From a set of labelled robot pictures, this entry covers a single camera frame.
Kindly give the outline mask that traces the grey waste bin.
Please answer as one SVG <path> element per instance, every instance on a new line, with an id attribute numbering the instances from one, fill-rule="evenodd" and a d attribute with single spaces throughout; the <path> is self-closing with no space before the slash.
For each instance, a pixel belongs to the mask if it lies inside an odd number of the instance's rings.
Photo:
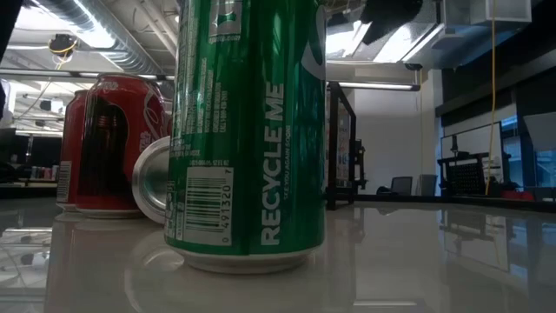
<path id="1" fill-rule="evenodd" d="M 419 195 L 435 196 L 437 176 L 432 174 L 422 174 L 419 179 Z"/>

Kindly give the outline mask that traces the large grey ventilation duct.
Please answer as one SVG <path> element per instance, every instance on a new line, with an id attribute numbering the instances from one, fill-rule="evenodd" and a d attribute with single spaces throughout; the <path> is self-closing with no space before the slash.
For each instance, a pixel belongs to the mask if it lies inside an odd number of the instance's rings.
<path id="1" fill-rule="evenodd" d="M 472 62 L 524 29 L 542 0 L 423 0 L 409 23 L 365 45 L 367 0 L 327 0 L 327 60 L 334 64 L 418 63 L 433 69 Z"/>

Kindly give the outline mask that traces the tall slim silver can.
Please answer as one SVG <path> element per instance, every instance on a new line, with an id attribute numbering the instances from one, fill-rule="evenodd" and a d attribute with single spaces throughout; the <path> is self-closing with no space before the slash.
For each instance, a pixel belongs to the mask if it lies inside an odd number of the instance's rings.
<path id="1" fill-rule="evenodd" d="M 139 210 L 155 223 L 164 224 L 169 177 L 170 136 L 151 143 L 137 158 L 131 188 Z"/>

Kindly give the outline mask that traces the red cola can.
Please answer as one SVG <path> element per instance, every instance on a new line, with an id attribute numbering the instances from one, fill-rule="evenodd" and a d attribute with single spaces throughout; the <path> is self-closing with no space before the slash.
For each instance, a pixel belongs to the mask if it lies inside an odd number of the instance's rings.
<path id="1" fill-rule="evenodd" d="M 169 115 L 157 83 L 101 74 L 86 96 L 76 208 L 85 216 L 142 216 L 132 191 L 138 157 L 169 134 Z"/>
<path id="2" fill-rule="evenodd" d="M 83 143 L 87 90 L 78 90 L 66 106 L 56 204 L 64 211 L 76 212 L 76 193 Z"/>

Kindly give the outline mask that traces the black pegboard cart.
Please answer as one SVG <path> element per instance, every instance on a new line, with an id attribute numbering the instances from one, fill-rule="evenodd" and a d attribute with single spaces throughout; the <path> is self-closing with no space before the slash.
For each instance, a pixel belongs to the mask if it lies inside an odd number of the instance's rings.
<path id="1" fill-rule="evenodd" d="M 437 161 L 440 166 L 440 191 L 442 196 L 490 196 L 503 197 L 512 182 L 507 182 L 510 154 L 491 156 L 489 152 L 471 153 L 460 150 L 458 137 L 450 136 L 450 157 Z"/>

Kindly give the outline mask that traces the green soda can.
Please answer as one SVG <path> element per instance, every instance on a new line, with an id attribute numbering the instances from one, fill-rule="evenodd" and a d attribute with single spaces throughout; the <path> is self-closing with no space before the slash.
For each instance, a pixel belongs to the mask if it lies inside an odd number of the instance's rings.
<path id="1" fill-rule="evenodd" d="M 325 236 L 323 0 L 186 0 L 164 239 L 197 269 L 294 268 Z"/>

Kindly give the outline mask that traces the grey office chair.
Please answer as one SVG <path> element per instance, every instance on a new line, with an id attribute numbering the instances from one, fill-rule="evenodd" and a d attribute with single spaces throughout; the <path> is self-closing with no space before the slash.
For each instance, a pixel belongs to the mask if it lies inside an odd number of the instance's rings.
<path id="1" fill-rule="evenodd" d="M 411 196 L 413 189 L 413 178 L 411 176 L 393 177 L 390 190 L 396 195 Z"/>

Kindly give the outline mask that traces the spiral silver air duct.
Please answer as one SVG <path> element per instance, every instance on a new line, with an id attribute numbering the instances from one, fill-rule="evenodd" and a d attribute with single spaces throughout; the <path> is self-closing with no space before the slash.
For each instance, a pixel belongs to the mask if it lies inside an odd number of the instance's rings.
<path id="1" fill-rule="evenodd" d="M 169 73 L 131 35 L 102 0 L 31 0 L 48 16 L 59 19 L 90 48 L 124 72 Z"/>

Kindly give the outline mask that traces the linear ceiling light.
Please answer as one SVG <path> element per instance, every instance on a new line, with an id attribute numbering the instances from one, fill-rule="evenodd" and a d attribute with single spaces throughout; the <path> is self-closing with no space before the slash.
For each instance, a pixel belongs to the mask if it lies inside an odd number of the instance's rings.
<path id="1" fill-rule="evenodd" d="M 0 75 L 18 76 L 18 77 L 57 77 L 57 78 L 82 78 L 95 79 L 100 75 L 108 75 L 108 72 L 91 72 L 91 71 L 75 71 L 75 70 L 31 70 L 31 69 L 11 69 L 0 68 Z M 175 76 L 163 74 L 136 74 L 137 77 L 153 81 L 174 81 Z"/>
<path id="2" fill-rule="evenodd" d="M 395 91 L 419 91 L 420 86 L 415 84 L 396 83 L 362 83 L 362 82 L 338 82 L 342 88 L 360 90 L 395 90 Z"/>

